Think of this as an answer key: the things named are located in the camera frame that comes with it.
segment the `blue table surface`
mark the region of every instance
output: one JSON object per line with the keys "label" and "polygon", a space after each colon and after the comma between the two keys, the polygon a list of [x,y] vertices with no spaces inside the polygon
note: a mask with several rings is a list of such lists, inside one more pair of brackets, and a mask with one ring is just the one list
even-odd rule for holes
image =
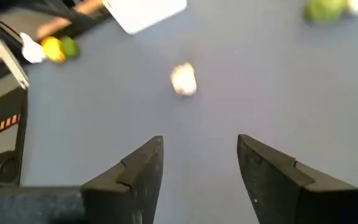
{"label": "blue table surface", "polygon": [[[155,135],[155,223],[257,223],[239,133],[358,186],[358,19],[308,26],[305,1],[189,1],[136,35],[107,21],[81,57],[30,66],[23,185],[82,184]],[[198,92],[174,94],[190,62]]]}

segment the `gray tabletop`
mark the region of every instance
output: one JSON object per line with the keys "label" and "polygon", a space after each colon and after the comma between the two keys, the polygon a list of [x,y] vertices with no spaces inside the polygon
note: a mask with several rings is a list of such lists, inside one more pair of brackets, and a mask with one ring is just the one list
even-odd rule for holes
{"label": "gray tabletop", "polygon": [[[257,223],[244,133],[358,186],[358,19],[310,27],[304,4],[190,1],[133,36],[108,21],[78,39],[78,60],[29,67],[22,183],[82,184],[162,135],[155,223]],[[183,62],[191,98],[170,86]]]}

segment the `yellow lemon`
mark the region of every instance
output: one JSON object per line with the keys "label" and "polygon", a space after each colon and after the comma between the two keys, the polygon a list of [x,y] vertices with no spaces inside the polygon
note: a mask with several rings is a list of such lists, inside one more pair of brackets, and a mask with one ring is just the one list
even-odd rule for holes
{"label": "yellow lemon", "polygon": [[61,48],[61,42],[55,37],[47,37],[41,42],[45,55],[53,62],[64,62],[65,54]]}

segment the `green lime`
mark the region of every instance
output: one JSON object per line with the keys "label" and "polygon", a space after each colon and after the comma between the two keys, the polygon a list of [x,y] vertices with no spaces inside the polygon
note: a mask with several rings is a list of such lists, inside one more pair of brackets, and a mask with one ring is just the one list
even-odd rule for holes
{"label": "green lime", "polygon": [[75,41],[70,37],[62,37],[60,39],[61,48],[67,58],[76,58],[80,54],[80,48]]}
{"label": "green lime", "polygon": [[346,0],[311,0],[306,5],[307,18],[312,21],[335,21],[346,11]]}

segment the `green fruit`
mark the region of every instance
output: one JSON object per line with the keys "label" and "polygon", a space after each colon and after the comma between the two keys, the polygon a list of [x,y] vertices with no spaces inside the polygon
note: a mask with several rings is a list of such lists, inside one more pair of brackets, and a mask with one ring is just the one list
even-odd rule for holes
{"label": "green fruit", "polygon": [[312,21],[335,21],[346,9],[346,0],[311,0],[306,6],[306,16]]}
{"label": "green fruit", "polygon": [[80,48],[72,38],[63,37],[60,41],[62,42],[60,47],[66,58],[76,58],[80,54]]}

